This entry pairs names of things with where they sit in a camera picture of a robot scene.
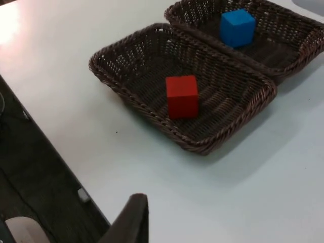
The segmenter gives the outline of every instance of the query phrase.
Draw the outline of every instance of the red cube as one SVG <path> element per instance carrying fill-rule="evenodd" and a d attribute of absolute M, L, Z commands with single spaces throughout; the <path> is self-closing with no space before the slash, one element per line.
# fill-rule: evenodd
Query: red cube
<path fill-rule="evenodd" d="M 198 116 L 198 87 L 194 75 L 167 77 L 167 99 L 170 119 Z"/>

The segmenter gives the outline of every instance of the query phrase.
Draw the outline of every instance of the dark floor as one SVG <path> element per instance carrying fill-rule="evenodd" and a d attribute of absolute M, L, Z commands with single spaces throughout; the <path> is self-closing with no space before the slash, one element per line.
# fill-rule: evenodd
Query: dark floor
<path fill-rule="evenodd" d="M 1 77 L 0 92 L 6 101 L 0 118 L 0 216 L 32 217 L 52 232 L 54 237 L 47 232 L 52 242 L 97 242 L 107 222 L 92 203 L 79 200 L 78 182 L 38 127 L 24 117 Z"/>

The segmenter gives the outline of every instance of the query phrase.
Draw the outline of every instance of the wicker basket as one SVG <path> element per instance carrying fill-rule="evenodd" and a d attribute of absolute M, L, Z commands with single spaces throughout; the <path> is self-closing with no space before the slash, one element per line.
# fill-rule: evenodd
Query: wicker basket
<path fill-rule="evenodd" d="M 266 76 L 168 24 L 153 24 L 98 51 L 90 70 L 183 149 L 220 146 L 276 95 Z M 199 116 L 170 120 L 166 77 L 194 74 Z"/>
<path fill-rule="evenodd" d="M 244 8 L 257 20 L 252 44 L 233 49 L 219 40 L 222 13 Z M 280 84 L 324 50 L 324 25 L 265 0 L 182 0 L 165 18 L 172 25 Z"/>

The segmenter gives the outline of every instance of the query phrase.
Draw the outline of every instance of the basket rim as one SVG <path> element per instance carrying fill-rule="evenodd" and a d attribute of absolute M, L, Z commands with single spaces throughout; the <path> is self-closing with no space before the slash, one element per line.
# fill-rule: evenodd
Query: basket rim
<path fill-rule="evenodd" d="M 103 67 L 101 67 L 98 64 L 98 59 L 100 56 L 103 55 L 103 53 L 106 53 L 108 51 L 111 51 L 117 47 L 121 47 L 123 45 L 128 45 L 132 42 L 132 39 L 139 34 L 143 34 L 147 31 L 150 31 L 152 29 L 167 29 L 170 30 L 173 34 L 177 35 L 179 38 L 186 38 L 187 40 L 190 40 L 190 43 L 196 46 L 200 46 L 199 48 L 204 48 L 208 51 L 208 53 L 212 56 L 217 57 L 224 57 L 223 60 L 229 64 L 235 64 L 239 69 L 244 70 L 247 74 L 252 74 L 254 78 L 257 78 L 260 80 L 260 82 L 263 84 L 262 87 L 256 92 L 256 94 L 253 96 L 253 98 L 250 99 L 248 105 L 244 109 L 244 112 L 242 112 L 239 117 L 232 121 L 229 125 L 223 127 L 220 131 L 218 131 L 216 134 L 208 136 L 206 138 L 200 139 L 200 140 L 193 140 L 189 138 L 186 134 L 183 134 L 179 131 L 177 126 L 173 124 L 172 120 L 170 120 L 168 117 L 162 118 L 160 117 L 155 111 L 151 110 L 148 105 L 146 105 L 141 98 L 136 94 L 131 92 L 129 89 L 127 89 L 120 80 L 115 80 L 111 73 L 107 72 Z M 274 97 L 277 94 L 277 86 L 275 83 L 267 76 L 261 74 L 258 71 L 253 70 L 252 68 L 236 61 L 235 59 L 232 59 L 230 57 L 227 57 L 225 54 L 218 52 L 215 49 L 212 49 L 208 45 L 200 42 L 197 39 L 192 38 L 191 36 L 186 35 L 185 33 L 181 32 L 180 30 L 172 28 L 171 25 L 166 23 L 155 23 L 150 26 L 147 26 L 146 28 L 136 31 L 133 34 L 130 34 L 126 36 L 125 38 L 102 48 L 101 50 L 97 51 L 89 60 L 89 69 L 94 73 L 94 75 L 104 84 L 108 85 L 110 88 L 113 89 L 114 92 L 122 96 L 122 98 L 125 98 L 126 101 L 128 101 L 132 106 L 134 104 L 137 104 L 141 107 L 141 110 L 139 112 L 143 113 L 145 112 L 150 113 L 152 117 L 151 119 L 155 119 L 156 123 L 162 124 L 166 129 L 164 130 L 168 136 L 171 136 L 172 138 L 178 138 L 183 143 L 191 146 L 192 148 L 201 148 L 202 146 L 213 146 L 213 144 L 222 136 L 225 136 L 226 134 L 234 133 L 240 126 L 244 125 L 244 119 L 245 117 L 251 117 L 257 113 L 258 110 L 262 109 L 265 105 L 269 104 Z"/>
<path fill-rule="evenodd" d="M 236 50 L 234 48 L 231 48 L 231 47 L 225 45 L 220 40 L 217 40 L 216 38 L 214 38 L 214 37 L 206 34 L 205 32 L 199 30 L 195 26 L 189 25 L 189 24 L 183 22 L 180 18 L 178 18 L 174 13 L 175 10 L 180 8 L 184 3 L 187 3 L 187 2 L 190 2 L 190 1 L 192 1 L 192 0 L 180 0 L 179 2 L 176 2 L 175 4 L 169 6 L 165 10 L 164 17 L 170 22 L 171 25 L 173 25 L 175 27 L 182 28 L 186 32 L 190 32 L 190 33 L 195 33 L 196 32 L 196 34 L 199 35 L 202 40 L 207 41 L 209 45 L 215 45 L 215 46 L 219 47 L 221 50 L 226 52 L 226 54 L 233 53 L 235 55 L 235 57 L 239 58 L 239 60 L 242 60 L 242 59 L 248 60 L 251 63 L 251 66 L 253 68 L 258 67 L 259 69 L 268 69 L 268 70 L 270 70 L 269 72 L 262 72 L 262 73 L 264 73 L 266 75 L 276 76 L 276 75 L 281 75 L 283 73 L 289 72 L 290 70 L 294 69 L 294 67 L 296 67 L 296 64 L 302 63 L 305 59 L 308 59 L 309 56 L 312 53 L 314 53 L 317 49 L 319 49 L 318 54 L 320 54 L 321 52 L 324 51 L 324 41 L 323 41 L 322 43 L 318 43 L 314 48 L 312 48 L 312 50 L 309 51 L 306 55 L 304 55 L 303 58 L 300 58 L 301 57 L 301 52 L 300 52 L 300 50 L 298 50 L 298 59 L 295 62 L 288 65 L 287 67 L 285 67 L 285 68 L 271 68 L 271 67 L 268 67 L 268 66 L 266 66 L 266 65 L 264 65 L 264 64 L 262 64 L 262 63 L 260 63 L 260 62 L 258 62 L 256 60 L 254 60 L 250 56 L 243 54 L 241 51 L 238 51 L 238 50 Z M 276 7 L 280 8 L 280 9 L 286 11 L 287 14 L 289 14 L 289 15 L 293 15 L 293 16 L 299 18 L 299 19 L 302 19 L 303 21 L 307 21 L 310 24 L 315 25 L 316 29 L 313 30 L 313 31 L 316 31 L 316 32 L 320 32 L 321 30 L 324 31 L 324 24 L 322 24 L 322 23 L 320 23 L 320 22 L 318 22 L 316 20 L 307 18 L 306 16 L 297 14 L 297 13 L 295 13 L 294 11 L 292 11 L 290 9 L 282 7 L 282 6 L 280 6 L 278 4 L 275 4 L 273 2 L 269 2 L 267 0 L 253 0 L 253 1 L 261 3 L 261 4 L 268 4 L 268 5 L 276 6 Z"/>

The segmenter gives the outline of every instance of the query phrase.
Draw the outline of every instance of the white table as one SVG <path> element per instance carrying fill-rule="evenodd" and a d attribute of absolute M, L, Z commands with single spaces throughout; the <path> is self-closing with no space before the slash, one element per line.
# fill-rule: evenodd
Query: white table
<path fill-rule="evenodd" d="M 276 0 L 308 17 L 291 0 Z M 148 194 L 150 240 L 324 238 L 324 56 L 208 157 L 183 151 L 88 70 L 103 46 L 164 21 L 174 0 L 18 0 L 0 7 L 0 74 L 110 221 Z"/>

